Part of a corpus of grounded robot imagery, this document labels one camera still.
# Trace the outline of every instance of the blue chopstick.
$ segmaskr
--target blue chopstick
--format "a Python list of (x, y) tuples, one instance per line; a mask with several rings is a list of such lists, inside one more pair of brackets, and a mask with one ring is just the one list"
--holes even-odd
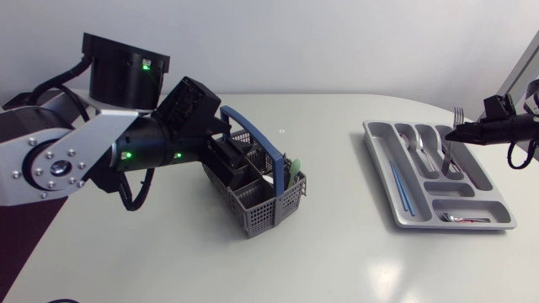
[(400, 178), (400, 175), (398, 174), (397, 167), (395, 166), (395, 164), (393, 164), (393, 162), (389, 162), (389, 163), (391, 164), (393, 175), (395, 176), (395, 180), (397, 181), (398, 192), (401, 195), (401, 199), (403, 200), (404, 210), (408, 211), (408, 209), (410, 209), (410, 214), (412, 216), (415, 216), (416, 213), (415, 213), (414, 206), (412, 205), (412, 202), (410, 202), (410, 198), (408, 197), (408, 195), (406, 194), (406, 191), (404, 190), (403, 183), (401, 182), (401, 178)]
[(393, 166), (393, 162), (389, 162), (389, 164), (391, 164), (391, 169), (393, 170), (393, 177), (395, 177), (395, 182), (397, 183), (398, 194), (401, 196), (401, 201), (403, 202), (404, 211), (408, 211), (408, 203), (406, 202), (403, 191), (401, 190), (400, 181), (398, 180), (398, 176), (397, 176), (397, 171), (395, 170), (395, 167)]

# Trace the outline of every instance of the black cable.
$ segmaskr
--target black cable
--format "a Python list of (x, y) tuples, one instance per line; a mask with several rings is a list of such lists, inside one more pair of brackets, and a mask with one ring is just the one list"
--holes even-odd
[(59, 85), (62, 85), (63, 83), (82, 74), (84, 71), (86, 71), (86, 69), (91, 64), (92, 64), (92, 57), (84, 56), (82, 60), (74, 68), (38, 85), (36, 88), (34, 88), (34, 91), (32, 91), (32, 94), (29, 96), (28, 105), (36, 105), (37, 99), (41, 96), (41, 94), (43, 94), (44, 92), (48, 91), (51, 88), (55, 88)]
[(530, 164), (531, 159), (533, 158), (533, 154), (536, 152), (537, 143), (534, 140), (530, 141), (530, 145), (528, 145), (528, 157), (525, 159), (524, 163), (520, 166), (515, 166), (513, 164), (513, 161), (511, 160), (511, 156), (513, 154), (513, 149), (515, 148), (516, 143), (511, 142), (509, 145), (509, 150), (507, 151), (507, 163), (509, 166), (513, 169), (522, 169), (524, 167), (527, 167), (528, 164)]
[(120, 193), (121, 201), (124, 204), (126, 210), (135, 211), (140, 209), (142, 204), (144, 204), (144, 200), (146, 200), (148, 192), (150, 191), (150, 186), (152, 185), (154, 172), (155, 168), (148, 168), (146, 170), (146, 177), (144, 177), (144, 181), (141, 182), (142, 187), (141, 190), (138, 192), (135, 201), (132, 200), (131, 188), (129, 187), (129, 183), (127, 182), (125, 174), (122, 173), (120, 175), (120, 188), (118, 191)]
[(90, 120), (90, 117), (88, 116), (88, 113), (86, 112), (86, 109), (84, 108), (83, 103), (78, 98), (78, 96), (69, 88), (66, 88), (64, 85), (58, 85), (56, 88), (60, 89), (66, 96), (68, 96), (71, 101), (75, 104), (77, 107), (79, 113), (83, 117), (84, 122), (88, 122)]

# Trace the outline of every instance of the metal fork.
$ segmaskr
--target metal fork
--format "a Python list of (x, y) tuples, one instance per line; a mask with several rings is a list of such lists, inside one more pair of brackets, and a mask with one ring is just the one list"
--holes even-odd
[[(453, 115), (453, 130), (454, 130), (457, 125), (461, 125), (464, 123), (464, 109), (456, 106), (453, 109), (453, 112), (454, 112), (454, 115)], [(452, 141), (447, 142), (446, 155), (444, 156), (444, 162), (441, 165), (441, 172), (444, 175), (447, 175), (447, 173), (449, 172), (449, 164), (451, 164), (451, 143)]]

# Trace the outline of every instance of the cutlery tray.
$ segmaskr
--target cutlery tray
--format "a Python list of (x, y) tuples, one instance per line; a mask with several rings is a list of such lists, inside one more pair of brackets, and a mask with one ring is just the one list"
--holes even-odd
[[(365, 121), (365, 141), (380, 175), (398, 226), (469, 230), (507, 230), (515, 218), (475, 156), (461, 142), (452, 142), (450, 170), (441, 172), (442, 147), (452, 128), (406, 122)], [(408, 138), (409, 147), (403, 137)], [(391, 164), (397, 167), (404, 191), (416, 210), (403, 208)], [(447, 222), (444, 213), (482, 222)]]
[[(228, 118), (236, 120), (243, 130), (226, 133), (217, 140), (224, 141), (230, 137), (253, 144), (253, 148), (237, 168), (241, 178), (233, 186), (226, 186), (206, 165), (203, 164), (203, 168), (247, 237), (254, 237), (277, 226), (298, 209), (301, 196), (307, 192), (307, 177), (299, 172), (287, 189), (290, 159), (284, 158), (266, 137), (237, 111), (228, 106), (221, 107), (221, 119), (228, 122)], [(263, 175), (271, 176), (273, 184), (264, 180)]]

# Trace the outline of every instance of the white wall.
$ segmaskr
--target white wall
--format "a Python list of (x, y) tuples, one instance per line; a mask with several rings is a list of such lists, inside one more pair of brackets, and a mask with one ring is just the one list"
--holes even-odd
[(536, 0), (2, 0), (0, 100), (76, 64), (89, 32), (170, 55), (164, 93), (188, 75), (216, 93), (379, 93), (476, 118), (538, 12)]

